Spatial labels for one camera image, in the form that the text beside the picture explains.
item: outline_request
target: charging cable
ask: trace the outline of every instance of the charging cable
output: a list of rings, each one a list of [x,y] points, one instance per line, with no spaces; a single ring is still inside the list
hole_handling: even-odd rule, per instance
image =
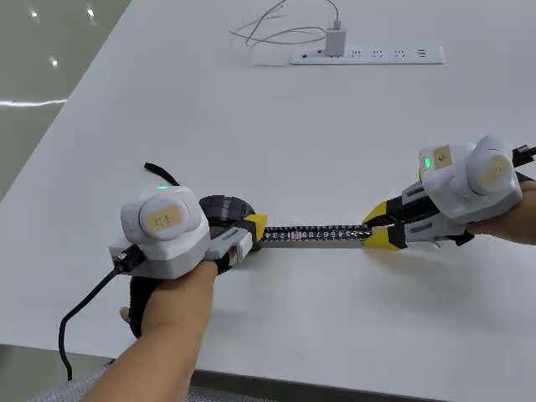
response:
[[[339,18],[339,10],[338,10],[337,5],[332,0],[324,0],[324,1],[331,4],[335,11],[335,22],[333,23],[332,28],[329,28],[328,30],[322,27],[317,27],[317,26],[306,26],[306,27],[285,29],[283,31],[265,36],[263,38],[257,37],[255,34],[259,30],[263,22],[269,19],[276,19],[276,18],[282,17],[282,14],[277,14],[277,12],[283,9],[283,7],[285,6],[285,3],[287,3],[288,0],[281,0],[278,3],[276,3],[274,6],[269,8],[268,11],[262,14],[260,18],[257,18],[254,21],[251,21],[235,30],[230,30],[229,33],[233,34],[234,36],[238,38],[242,38],[244,40],[245,45],[249,47],[255,47],[257,44],[283,44],[283,45],[312,44],[312,43],[320,42],[324,39],[327,39],[328,36],[334,38],[333,35],[331,34],[331,31],[342,30],[341,21]],[[252,27],[252,26],[253,28],[251,29],[249,33],[244,32],[247,28]],[[278,38],[282,35],[298,34],[298,33],[305,34],[305,35],[312,35],[313,38],[295,40],[295,41],[274,40],[275,38]]]
[[[67,381],[73,379],[73,367],[71,366],[69,358],[67,358],[67,354],[65,353],[65,329],[67,327],[67,322],[76,314],[78,314],[80,310],[82,310],[85,306],[90,304],[90,302],[95,298],[95,296],[97,296],[101,292],[101,290],[104,289],[104,287],[108,285],[108,283],[110,283],[112,279],[114,279],[119,274],[122,274],[123,272],[132,271],[144,260],[145,255],[142,253],[142,251],[138,248],[137,245],[131,245],[128,249],[124,250],[114,260],[113,270],[111,270],[111,272],[106,275],[104,279],[100,281],[99,284],[95,286],[93,290],[90,291],[88,295],[84,297],[84,299],[80,303],[78,303],[75,308],[68,312],[61,320],[61,323],[59,324],[58,350],[59,356],[61,357],[61,361],[64,363],[65,369],[67,370]]]

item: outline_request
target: floor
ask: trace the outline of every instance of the floor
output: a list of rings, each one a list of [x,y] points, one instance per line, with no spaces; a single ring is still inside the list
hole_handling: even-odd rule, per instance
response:
[[[129,2],[2,0],[0,200]],[[78,373],[109,360],[71,358]],[[26,400],[64,378],[56,352],[0,345],[0,400]]]

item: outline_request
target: white power strip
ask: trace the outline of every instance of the white power strip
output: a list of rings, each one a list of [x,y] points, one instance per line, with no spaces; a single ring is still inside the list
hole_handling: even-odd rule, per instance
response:
[[[291,64],[444,64],[443,48],[406,48],[356,46],[346,48],[344,56],[326,56],[323,48],[297,49],[291,54]]]

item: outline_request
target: yellow label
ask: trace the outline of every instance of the yellow label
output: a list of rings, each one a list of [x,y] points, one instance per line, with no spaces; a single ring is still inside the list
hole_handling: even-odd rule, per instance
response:
[[[495,188],[497,183],[510,170],[510,162],[500,155],[493,157],[486,172],[480,178],[480,183],[488,188]]]
[[[451,148],[448,145],[434,150],[434,168],[439,170],[452,164]]]
[[[178,213],[177,205],[170,205],[145,215],[145,222],[150,230],[160,232],[175,224],[180,224],[181,215]]]

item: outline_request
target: white tabletop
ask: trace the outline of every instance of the white tabletop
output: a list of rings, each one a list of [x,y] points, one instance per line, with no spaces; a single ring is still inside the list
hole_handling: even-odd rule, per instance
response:
[[[61,317],[111,267],[120,207],[161,182],[145,161],[199,197],[247,199],[272,225],[353,224],[415,181],[424,145],[535,142],[534,4],[338,0],[348,45],[442,45],[448,64],[255,66],[226,30],[270,3],[132,2],[0,205],[0,343],[56,349]],[[303,13],[286,26],[331,18],[322,2],[295,3]],[[262,250],[217,280],[198,367],[532,399],[535,258],[488,238],[399,253]],[[72,320],[68,350],[115,357],[132,342],[117,314],[127,283]]]

